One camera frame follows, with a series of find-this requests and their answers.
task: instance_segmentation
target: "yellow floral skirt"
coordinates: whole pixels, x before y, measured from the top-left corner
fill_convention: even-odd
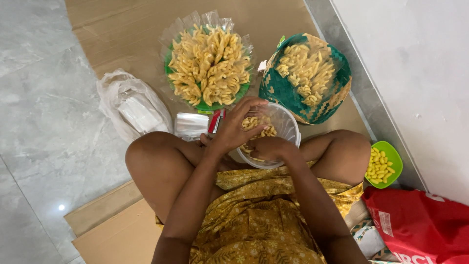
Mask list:
[[[318,180],[342,217],[363,193],[362,184]],[[292,195],[286,167],[219,172],[216,183],[228,193],[208,206],[191,264],[325,263]]]

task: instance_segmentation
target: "clear plastic container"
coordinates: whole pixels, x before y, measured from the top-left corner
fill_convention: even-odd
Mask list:
[[[298,124],[290,111],[279,104],[270,102],[266,105],[264,115],[270,117],[272,125],[277,130],[277,137],[284,138],[294,143],[297,147],[300,146],[301,134],[298,130]],[[240,148],[237,148],[237,151],[245,162],[259,169],[275,169],[283,165],[283,162],[279,161],[257,161]]]

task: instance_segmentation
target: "plastic bowl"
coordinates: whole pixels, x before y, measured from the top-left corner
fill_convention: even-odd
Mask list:
[[[386,141],[378,141],[375,144],[373,144],[371,147],[377,148],[379,151],[386,152],[387,160],[393,163],[390,167],[396,171],[396,173],[393,173],[391,176],[387,178],[387,183],[380,182],[378,184],[374,184],[370,181],[370,179],[365,177],[365,179],[367,179],[376,188],[384,189],[390,186],[401,175],[402,159],[401,159],[401,156],[399,156],[399,153],[397,153],[397,150]]]
[[[266,107],[267,112],[265,114],[270,117],[272,125],[277,130],[277,137],[284,138],[299,147],[301,134],[298,130],[298,124],[290,111],[285,107],[272,102],[268,103]],[[237,148],[237,151],[245,162],[259,169],[275,169],[283,165],[283,162],[279,161],[257,161],[252,159],[240,148]]]

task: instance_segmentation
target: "lime green bowl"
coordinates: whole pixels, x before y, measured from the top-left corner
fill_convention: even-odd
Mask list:
[[[396,171],[396,173],[393,173],[391,176],[387,178],[387,183],[380,182],[378,184],[374,184],[370,181],[370,179],[365,177],[365,179],[367,179],[376,188],[384,189],[390,186],[401,175],[402,159],[401,159],[401,156],[399,156],[399,153],[397,153],[397,150],[386,141],[378,141],[375,144],[373,144],[371,147],[377,148],[379,151],[386,152],[387,161],[390,161],[393,163],[390,167]]]

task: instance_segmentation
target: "gray marble floor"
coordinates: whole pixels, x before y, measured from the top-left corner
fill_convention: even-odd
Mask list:
[[[0,3],[0,263],[83,264],[63,216],[130,180],[62,0]]]

